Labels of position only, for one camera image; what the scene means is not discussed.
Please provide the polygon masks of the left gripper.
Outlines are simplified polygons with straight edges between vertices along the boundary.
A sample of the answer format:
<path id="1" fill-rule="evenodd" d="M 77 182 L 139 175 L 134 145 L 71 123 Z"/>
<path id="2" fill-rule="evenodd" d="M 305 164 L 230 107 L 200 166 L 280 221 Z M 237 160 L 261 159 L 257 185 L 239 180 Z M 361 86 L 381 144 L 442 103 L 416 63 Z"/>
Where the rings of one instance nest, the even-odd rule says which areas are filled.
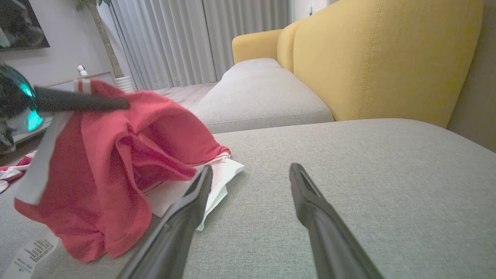
<path id="1" fill-rule="evenodd" d="M 129 102 L 124 98 L 109 98 L 81 92 L 34 87 L 13 67 L 0 67 L 0 152 L 8 154 L 15 150 L 14 136 L 28 134 L 39 128 L 44 119 L 42 113 L 67 111 L 109 112 L 126 110 Z"/>

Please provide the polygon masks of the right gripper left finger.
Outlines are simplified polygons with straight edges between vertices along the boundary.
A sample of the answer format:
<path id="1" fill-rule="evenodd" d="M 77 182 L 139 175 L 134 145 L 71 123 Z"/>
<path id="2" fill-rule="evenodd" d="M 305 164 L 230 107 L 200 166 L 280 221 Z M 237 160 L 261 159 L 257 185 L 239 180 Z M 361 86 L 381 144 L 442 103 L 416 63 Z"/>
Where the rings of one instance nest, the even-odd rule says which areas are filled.
<path id="1" fill-rule="evenodd" d="M 181 279 L 194 231 L 200 226 L 211 191 L 213 170 L 197 171 L 185 194 L 162 217 L 117 279 Z"/>

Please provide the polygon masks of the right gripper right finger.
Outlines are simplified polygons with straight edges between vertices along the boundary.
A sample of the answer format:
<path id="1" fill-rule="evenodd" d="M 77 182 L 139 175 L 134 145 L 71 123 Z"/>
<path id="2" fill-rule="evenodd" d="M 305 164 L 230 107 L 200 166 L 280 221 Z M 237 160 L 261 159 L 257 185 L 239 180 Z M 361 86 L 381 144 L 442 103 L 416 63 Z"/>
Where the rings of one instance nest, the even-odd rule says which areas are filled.
<path id="1" fill-rule="evenodd" d="M 299 163 L 290 166 L 297 218 L 308 230 L 319 279 L 381 279 L 362 246 Z"/>

